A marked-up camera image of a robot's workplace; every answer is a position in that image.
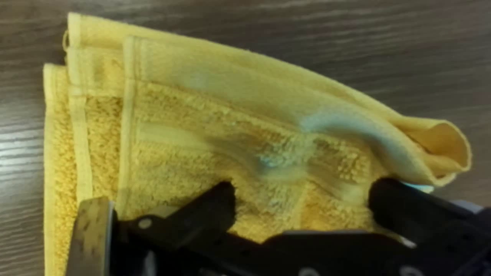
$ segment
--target wood grain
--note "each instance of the wood grain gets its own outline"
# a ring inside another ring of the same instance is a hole
[[[0,0],[0,275],[41,275],[41,63],[66,11],[203,37],[333,77],[405,115],[448,119],[474,169],[439,192],[491,206],[489,0]]]

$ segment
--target fabric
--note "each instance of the fabric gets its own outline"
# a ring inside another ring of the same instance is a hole
[[[232,232],[264,241],[376,230],[376,180],[442,188],[471,166],[454,125],[253,53],[69,14],[66,54],[44,68],[46,275],[63,273],[77,203],[94,197],[132,220],[229,180]]]

